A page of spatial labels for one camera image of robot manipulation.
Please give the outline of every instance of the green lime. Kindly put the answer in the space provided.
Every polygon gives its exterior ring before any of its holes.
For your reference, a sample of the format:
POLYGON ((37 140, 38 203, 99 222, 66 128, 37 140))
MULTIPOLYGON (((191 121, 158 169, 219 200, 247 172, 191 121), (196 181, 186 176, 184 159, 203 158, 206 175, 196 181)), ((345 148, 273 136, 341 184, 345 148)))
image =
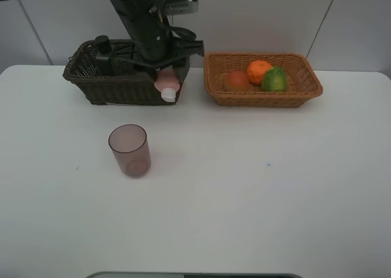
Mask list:
POLYGON ((285 92, 288 89, 288 78, 279 66, 273 66, 266 72, 262 87, 267 92, 285 92))

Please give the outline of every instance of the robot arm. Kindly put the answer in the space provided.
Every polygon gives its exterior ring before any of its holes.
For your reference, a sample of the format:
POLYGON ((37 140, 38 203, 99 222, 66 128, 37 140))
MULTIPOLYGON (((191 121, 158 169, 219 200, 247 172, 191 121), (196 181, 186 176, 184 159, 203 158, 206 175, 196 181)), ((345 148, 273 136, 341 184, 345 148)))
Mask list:
POLYGON ((97 57, 102 75, 115 75, 116 62, 124 60, 156 79, 157 70, 169 66, 174 70, 187 67, 190 55, 203 55, 203 42, 196 41, 196 34, 189 29, 171 26, 167 18, 168 15, 196 12, 198 0, 110 1, 133 45, 113 48, 107 37, 99 36, 95 41, 102 54, 97 57))

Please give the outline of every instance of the bottle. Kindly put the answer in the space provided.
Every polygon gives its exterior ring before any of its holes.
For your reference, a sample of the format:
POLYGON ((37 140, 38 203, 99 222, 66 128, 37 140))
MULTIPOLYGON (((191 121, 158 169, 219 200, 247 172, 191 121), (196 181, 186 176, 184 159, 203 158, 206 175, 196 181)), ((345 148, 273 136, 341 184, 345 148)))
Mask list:
POLYGON ((155 88, 161 92, 161 98, 169 103, 174 103, 177 92, 180 89, 179 79, 172 67, 160 70, 155 82, 155 88))

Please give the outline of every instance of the plastic cup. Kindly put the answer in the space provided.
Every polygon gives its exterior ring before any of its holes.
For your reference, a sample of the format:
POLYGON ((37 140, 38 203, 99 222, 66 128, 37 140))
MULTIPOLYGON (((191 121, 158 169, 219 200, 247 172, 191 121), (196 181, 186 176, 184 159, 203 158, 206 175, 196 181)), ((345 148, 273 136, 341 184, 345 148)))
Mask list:
POLYGON ((121 171, 129 177, 141 177, 151 167, 147 133, 133 124, 123 125, 109 136, 109 146, 121 171))

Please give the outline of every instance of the orange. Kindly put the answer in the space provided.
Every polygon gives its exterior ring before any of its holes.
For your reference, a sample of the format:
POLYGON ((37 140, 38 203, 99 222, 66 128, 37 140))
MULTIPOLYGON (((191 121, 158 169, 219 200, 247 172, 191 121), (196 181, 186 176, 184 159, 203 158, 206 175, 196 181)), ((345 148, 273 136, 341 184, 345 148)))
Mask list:
POLYGON ((252 62, 247 68, 247 75, 250 82, 256 86, 260 86, 266 72, 272 67, 267 61, 257 60, 252 62))

